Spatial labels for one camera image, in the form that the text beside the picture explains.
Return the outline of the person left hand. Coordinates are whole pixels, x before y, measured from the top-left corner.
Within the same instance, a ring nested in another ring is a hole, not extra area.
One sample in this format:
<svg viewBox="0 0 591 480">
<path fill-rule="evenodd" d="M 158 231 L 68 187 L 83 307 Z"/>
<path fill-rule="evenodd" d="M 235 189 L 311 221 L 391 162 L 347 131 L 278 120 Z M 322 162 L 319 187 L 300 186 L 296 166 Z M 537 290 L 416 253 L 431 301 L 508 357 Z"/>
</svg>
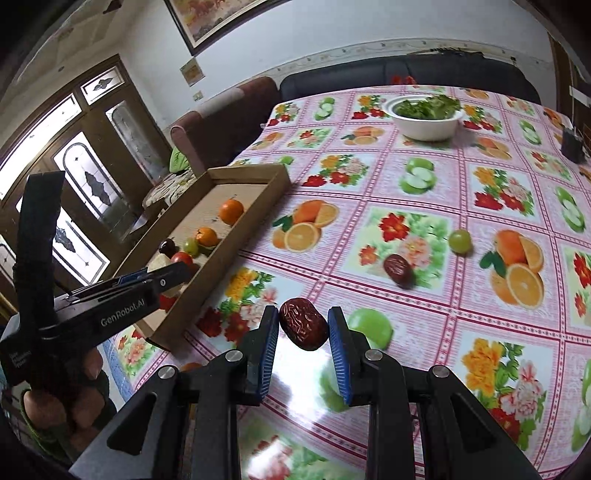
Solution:
<svg viewBox="0 0 591 480">
<path fill-rule="evenodd" d="M 101 430 L 100 415 L 112 407 L 99 350 L 89 350 L 76 367 L 70 376 L 58 375 L 48 391 L 33 386 L 22 395 L 29 426 L 41 439 L 56 440 L 67 456 L 86 449 Z"/>
</svg>

